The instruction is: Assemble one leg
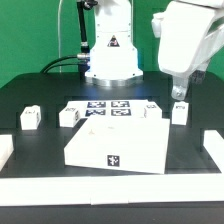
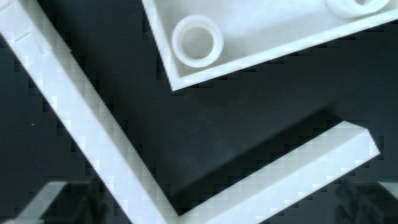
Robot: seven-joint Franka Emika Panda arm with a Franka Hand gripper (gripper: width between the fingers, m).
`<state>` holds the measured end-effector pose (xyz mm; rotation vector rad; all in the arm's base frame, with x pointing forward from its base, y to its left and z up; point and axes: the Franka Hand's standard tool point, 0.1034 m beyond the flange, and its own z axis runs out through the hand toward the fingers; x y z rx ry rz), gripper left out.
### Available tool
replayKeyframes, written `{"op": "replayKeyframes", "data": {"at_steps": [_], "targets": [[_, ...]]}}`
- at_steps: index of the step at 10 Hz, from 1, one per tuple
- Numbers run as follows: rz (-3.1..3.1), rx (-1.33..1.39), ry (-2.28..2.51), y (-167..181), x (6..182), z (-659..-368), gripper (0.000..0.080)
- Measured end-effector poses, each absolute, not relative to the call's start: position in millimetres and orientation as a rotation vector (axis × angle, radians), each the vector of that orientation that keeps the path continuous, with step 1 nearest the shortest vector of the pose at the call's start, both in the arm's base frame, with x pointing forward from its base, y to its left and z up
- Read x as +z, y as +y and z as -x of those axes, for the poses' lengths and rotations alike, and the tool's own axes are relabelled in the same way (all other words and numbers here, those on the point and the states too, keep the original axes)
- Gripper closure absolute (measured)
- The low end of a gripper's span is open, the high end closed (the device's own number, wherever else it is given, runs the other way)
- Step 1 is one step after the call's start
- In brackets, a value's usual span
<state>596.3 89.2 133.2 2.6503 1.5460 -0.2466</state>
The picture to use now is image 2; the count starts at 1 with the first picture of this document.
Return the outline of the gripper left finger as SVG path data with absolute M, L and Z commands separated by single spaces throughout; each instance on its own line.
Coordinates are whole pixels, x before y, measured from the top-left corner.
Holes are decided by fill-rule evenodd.
M 40 216 L 49 208 L 51 202 L 55 201 L 63 187 L 63 181 L 53 181 L 46 183 L 17 217 L 8 219 L 3 224 L 44 224 Z

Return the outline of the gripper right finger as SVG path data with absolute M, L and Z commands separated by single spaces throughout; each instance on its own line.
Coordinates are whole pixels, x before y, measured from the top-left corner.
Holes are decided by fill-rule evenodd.
M 380 182 L 374 196 L 374 224 L 398 224 L 398 183 Z

